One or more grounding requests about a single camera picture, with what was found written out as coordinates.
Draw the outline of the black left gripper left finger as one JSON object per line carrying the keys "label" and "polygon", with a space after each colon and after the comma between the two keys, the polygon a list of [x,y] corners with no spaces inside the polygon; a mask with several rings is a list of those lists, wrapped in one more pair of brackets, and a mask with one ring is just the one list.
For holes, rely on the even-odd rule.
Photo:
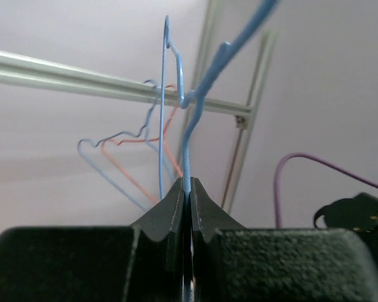
{"label": "black left gripper left finger", "polygon": [[129,301],[181,301],[183,285],[183,181],[136,220],[129,267]]}

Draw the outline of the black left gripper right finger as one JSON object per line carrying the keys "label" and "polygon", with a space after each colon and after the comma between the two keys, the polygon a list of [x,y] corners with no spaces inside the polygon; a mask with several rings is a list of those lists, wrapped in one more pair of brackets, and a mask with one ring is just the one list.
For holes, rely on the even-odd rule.
{"label": "black left gripper right finger", "polygon": [[198,178],[191,178],[190,210],[195,301],[224,300],[221,233],[246,227],[215,203]]}

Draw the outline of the pink wire hanger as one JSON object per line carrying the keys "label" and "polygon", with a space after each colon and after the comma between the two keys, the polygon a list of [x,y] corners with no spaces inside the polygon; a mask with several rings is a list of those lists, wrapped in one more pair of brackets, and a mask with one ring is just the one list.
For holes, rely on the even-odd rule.
{"label": "pink wire hanger", "polygon": [[[151,163],[151,159],[154,159],[154,155],[151,155],[150,151],[139,150],[139,155],[136,159],[122,159],[121,157],[115,157],[109,151],[107,151],[107,147],[112,143],[116,147],[120,147],[122,145],[127,144],[144,144],[149,147],[155,154],[159,155],[159,148],[154,144],[154,142],[159,142],[159,137],[156,138],[149,138],[150,134],[150,127],[149,121],[151,119],[152,112],[157,105],[157,101],[153,102],[153,105],[149,108],[147,112],[147,116],[144,122],[144,138],[135,138],[135,139],[123,139],[119,142],[115,139],[109,139],[105,142],[101,143],[101,154],[106,157],[106,159],[116,167],[142,194],[144,194],[149,200],[151,200],[154,204],[158,203],[158,199],[153,196],[146,188],[144,188],[136,179],[135,177],[130,174],[127,170],[128,167],[138,167],[139,165],[149,165]],[[164,124],[163,128],[163,156],[166,156],[163,159],[162,166],[166,169],[167,174],[171,181],[175,180],[175,174],[172,168],[175,169],[175,172],[179,177],[183,176],[183,172],[181,170],[180,165],[178,164],[175,156],[173,155],[169,145],[168,145],[168,130],[175,114],[178,110],[178,106],[175,106],[170,112],[169,118]]]}

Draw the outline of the blue hanger of grey top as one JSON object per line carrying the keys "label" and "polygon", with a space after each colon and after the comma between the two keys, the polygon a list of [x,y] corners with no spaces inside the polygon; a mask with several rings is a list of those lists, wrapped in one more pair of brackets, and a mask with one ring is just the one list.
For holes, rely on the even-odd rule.
{"label": "blue hanger of grey top", "polygon": [[170,37],[169,16],[164,19],[163,30],[163,54],[161,72],[161,111],[159,118],[159,151],[163,151],[163,131],[164,131],[164,98],[165,98],[165,77],[166,77],[166,50],[171,49],[176,59],[176,81],[177,99],[181,109],[186,109],[191,101],[195,102],[195,110],[192,119],[186,127],[181,143],[181,159],[183,171],[183,301],[192,300],[192,214],[191,214],[191,171],[190,171],[190,137],[197,126],[203,113],[205,97],[210,91],[220,73],[227,67],[230,61],[244,47],[248,40],[261,28],[264,22],[272,14],[278,1],[262,1],[248,21],[246,26],[231,42],[223,42],[214,55],[214,59],[208,67],[203,79],[196,89],[184,92],[183,80],[183,60],[181,53],[176,48]]}

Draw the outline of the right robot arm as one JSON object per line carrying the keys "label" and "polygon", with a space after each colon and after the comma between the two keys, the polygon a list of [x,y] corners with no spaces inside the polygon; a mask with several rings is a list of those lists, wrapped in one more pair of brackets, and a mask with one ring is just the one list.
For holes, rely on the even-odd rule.
{"label": "right robot arm", "polygon": [[314,214],[313,224],[318,228],[322,218],[327,228],[344,228],[359,234],[378,232],[378,198],[359,193],[327,204]]}

